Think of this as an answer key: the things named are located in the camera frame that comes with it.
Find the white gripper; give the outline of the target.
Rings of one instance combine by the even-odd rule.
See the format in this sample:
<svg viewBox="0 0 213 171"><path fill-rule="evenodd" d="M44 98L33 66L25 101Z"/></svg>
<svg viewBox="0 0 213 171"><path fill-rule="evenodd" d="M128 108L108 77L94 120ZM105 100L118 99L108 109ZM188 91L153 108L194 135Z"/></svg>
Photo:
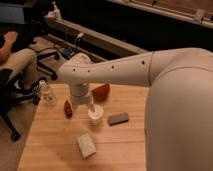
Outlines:
<svg viewBox="0 0 213 171"><path fill-rule="evenodd" d="M89 84L71 84L70 88L70 100L73 104L84 105L87 104L88 111L95 113L95 104L90 103L92 101L92 95L89 91Z"/></svg>

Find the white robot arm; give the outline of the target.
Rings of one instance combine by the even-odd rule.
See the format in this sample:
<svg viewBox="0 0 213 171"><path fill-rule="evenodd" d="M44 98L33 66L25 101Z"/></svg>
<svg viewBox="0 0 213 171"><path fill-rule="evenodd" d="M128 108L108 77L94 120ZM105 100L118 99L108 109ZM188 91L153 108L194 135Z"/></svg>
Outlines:
<svg viewBox="0 0 213 171"><path fill-rule="evenodd" d="M58 74L76 104L90 101L91 83L147 87L147 171L213 171L213 52L179 48L100 63L78 53Z"/></svg>

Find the seated person's hand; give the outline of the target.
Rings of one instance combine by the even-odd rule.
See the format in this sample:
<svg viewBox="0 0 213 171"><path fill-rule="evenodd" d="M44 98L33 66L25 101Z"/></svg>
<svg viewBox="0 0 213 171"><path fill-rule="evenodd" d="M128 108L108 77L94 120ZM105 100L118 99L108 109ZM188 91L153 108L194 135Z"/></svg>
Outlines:
<svg viewBox="0 0 213 171"><path fill-rule="evenodd" d="M16 31L9 31L4 35L6 43L13 44L17 39L18 33Z"/></svg>

